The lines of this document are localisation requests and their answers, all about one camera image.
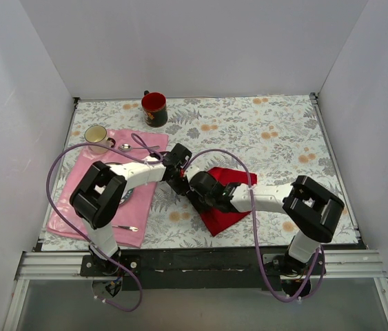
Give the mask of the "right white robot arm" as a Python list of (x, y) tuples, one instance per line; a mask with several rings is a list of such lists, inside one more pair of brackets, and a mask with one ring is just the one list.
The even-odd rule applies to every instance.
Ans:
[(332, 241), (345, 204), (312, 178), (300, 175), (291, 184), (259, 185), (244, 172), (224, 169), (222, 174), (222, 183), (206, 171), (186, 176), (187, 197), (212, 235), (253, 210), (288, 215), (299, 231), (278, 263), (285, 274), (304, 272), (316, 248)]

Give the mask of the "red cloth napkin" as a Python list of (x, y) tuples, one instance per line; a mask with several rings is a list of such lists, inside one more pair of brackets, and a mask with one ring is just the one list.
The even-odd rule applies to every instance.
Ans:
[[(246, 172), (231, 170), (228, 168), (214, 167), (208, 171), (220, 184), (227, 185), (237, 182), (248, 184)], [(211, 210), (201, 212), (200, 218), (209, 230), (210, 234), (215, 237), (230, 226), (238, 223), (246, 217), (250, 212), (221, 212), (212, 208)]]

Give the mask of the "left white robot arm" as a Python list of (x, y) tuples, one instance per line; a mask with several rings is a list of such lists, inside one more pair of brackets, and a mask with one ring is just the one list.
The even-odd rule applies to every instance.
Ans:
[(111, 276), (119, 270), (120, 248), (114, 238), (111, 221), (123, 195), (148, 183), (166, 182), (177, 194), (184, 195), (189, 183), (183, 167), (192, 152), (177, 143), (170, 152), (151, 153), (138, 162), (109, 166), (94, 162), (70, 197), (70, 205), (79, 216), (90, 240), (93, 265)]

